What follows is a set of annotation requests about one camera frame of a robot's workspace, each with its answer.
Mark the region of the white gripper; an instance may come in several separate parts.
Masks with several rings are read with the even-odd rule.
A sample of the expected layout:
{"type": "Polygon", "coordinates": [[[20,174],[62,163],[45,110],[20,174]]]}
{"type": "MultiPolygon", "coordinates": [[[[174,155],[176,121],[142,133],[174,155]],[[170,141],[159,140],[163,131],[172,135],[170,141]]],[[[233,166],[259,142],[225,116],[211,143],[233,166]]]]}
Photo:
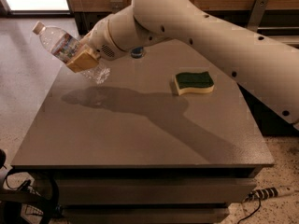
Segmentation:
{"type": "Polygon", "coordinates": [[[102,19],[82,38],[84,45],[66,64],[73,72],[81,72],[96,67],[100,57],[116,60],[125,55],[113,41],[109,31],[109,19],[102,19]]]}

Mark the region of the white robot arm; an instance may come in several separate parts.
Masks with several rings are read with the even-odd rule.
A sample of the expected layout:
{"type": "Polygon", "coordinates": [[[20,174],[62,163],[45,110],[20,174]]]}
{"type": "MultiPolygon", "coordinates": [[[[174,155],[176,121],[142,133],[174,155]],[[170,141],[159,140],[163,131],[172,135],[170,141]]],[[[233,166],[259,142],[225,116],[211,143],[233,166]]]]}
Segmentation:
{"type": "Polygon", "coordinates": [[[94,25],[80,43],[115,60],[176,39],[199,52],[285,121],[299,125],[299,50],[213,17],[189,0],[132,0],[94,25]]]}

